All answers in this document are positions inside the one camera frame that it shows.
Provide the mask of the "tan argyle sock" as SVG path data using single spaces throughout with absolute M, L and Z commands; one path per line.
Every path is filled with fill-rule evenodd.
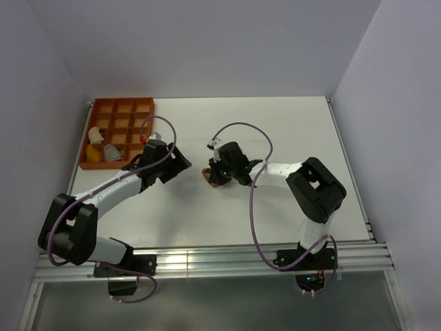
M 220 186 L 218 176 L 211 168 L 203 168 L 201 171 L 203 178 L 211 185 L 213 188 L 218 188 Z

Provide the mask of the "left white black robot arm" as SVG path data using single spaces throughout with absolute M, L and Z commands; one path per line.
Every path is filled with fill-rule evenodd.
M 45 218 L 38 246 L 49 257 L 61 258 L 60 265 L 104 262 L 118 275 L 129 274 L 134 267 L 132 246 L 99 237 L 99 219 L 156 181 L 167 183 L 190 167 L 190 161 L 174 144 L 148 140 L 142 153 L 99 187 L 75 196 L 57 195 Z

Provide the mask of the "grey sock red stripes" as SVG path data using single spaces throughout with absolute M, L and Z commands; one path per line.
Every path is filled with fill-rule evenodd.
M 123 155 L 121 151 L 112 144 L 107 144 L 103 148 L 104 161 L 107 162 L 116 162 L 121 161 Z

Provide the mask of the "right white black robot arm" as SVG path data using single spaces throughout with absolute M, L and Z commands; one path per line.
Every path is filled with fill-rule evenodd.
M 235 141 L 215 139 L 207 147 L 213 152 L 207 180 L 210 185 L 222 186 L 235 180 L 252 190 L 274 187 L 293 194 L 307 218 L 298 260 L 304 268 L 315 268 L 322 260 L 331 219 L 347 196 L 341 182 L 315 157 L 299 163 L 270 163 L 267 159 L 248 159 Z

